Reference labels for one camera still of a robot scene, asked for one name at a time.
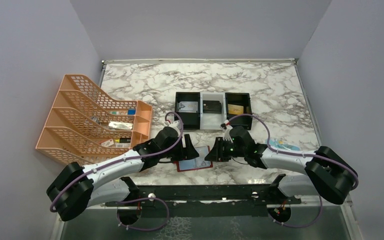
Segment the red card holder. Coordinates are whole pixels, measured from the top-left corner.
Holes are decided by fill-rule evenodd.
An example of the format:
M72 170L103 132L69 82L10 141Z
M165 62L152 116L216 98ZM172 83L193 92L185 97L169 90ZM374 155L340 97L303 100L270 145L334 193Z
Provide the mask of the red card holder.
M211 161L205 160L205 157L210 152L210 147L208 145L196 147L195 150L199 153L198 157L176 162L177 172L210 169L213 167L213 163Z

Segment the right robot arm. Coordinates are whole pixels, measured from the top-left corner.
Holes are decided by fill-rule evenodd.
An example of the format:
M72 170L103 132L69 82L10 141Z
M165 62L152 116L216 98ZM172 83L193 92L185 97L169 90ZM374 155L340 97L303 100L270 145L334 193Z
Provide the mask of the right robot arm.
M357 183L356 171L326 146L316 151L272 150L268 144L255 142L241 126L217 137L205 156L210 162L228 162L233 158L243 158L254 168L295 172L296 175L278 177L271 185L269 193L275 199L320 196L341 205Z

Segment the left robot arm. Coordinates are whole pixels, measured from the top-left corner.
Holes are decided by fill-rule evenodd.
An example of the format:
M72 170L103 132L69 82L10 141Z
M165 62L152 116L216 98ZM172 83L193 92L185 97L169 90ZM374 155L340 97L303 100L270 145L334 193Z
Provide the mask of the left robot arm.
M126 153L90 165L81 166L74 161L64 167L47 188L51 200L50 211L58 213L63 221L79 216L92 202L109 201L109 195L99 193L105 184L128 174L139 173L156 166L160 159L174 162L199 157L189 135L177 127L166 126L155 138L140 143Z

